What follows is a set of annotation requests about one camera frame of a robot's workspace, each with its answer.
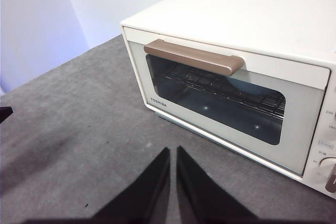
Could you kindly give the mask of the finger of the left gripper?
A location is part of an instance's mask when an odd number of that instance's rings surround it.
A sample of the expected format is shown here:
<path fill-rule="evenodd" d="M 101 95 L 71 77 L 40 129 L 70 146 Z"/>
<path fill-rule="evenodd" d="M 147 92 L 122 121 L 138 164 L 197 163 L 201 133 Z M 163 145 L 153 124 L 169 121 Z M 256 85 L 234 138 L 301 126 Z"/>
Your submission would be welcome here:
<path fill-rule="evenodd" d="M 11 106 L 1 106 L 0 107 L 0 123 L 4 122 L 12 113 L 13 113 L 13 109 Z"/>

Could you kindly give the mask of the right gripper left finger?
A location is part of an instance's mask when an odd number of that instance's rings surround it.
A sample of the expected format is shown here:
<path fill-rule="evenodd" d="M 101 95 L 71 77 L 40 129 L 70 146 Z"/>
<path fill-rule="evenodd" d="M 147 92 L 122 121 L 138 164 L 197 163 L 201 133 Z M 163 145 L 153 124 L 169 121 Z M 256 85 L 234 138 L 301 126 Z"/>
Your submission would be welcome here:
<path fill-rule="evenodd" d="M 170 150 L 166 147 L 140 176 L 96 214 L 95 223 L 165 223 L 170 194 Z"/>

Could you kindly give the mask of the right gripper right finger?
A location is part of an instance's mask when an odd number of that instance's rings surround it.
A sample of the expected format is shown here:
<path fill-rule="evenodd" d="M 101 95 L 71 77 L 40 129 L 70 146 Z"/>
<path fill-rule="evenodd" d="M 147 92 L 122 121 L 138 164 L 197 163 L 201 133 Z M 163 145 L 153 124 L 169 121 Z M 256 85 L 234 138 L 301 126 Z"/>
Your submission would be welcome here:
<path fill-rule="evenodd" d="M 217 185 L 183 147 L 177 148 L 176 189 L 182 223 L 253 223 L 259 218 Z"/>

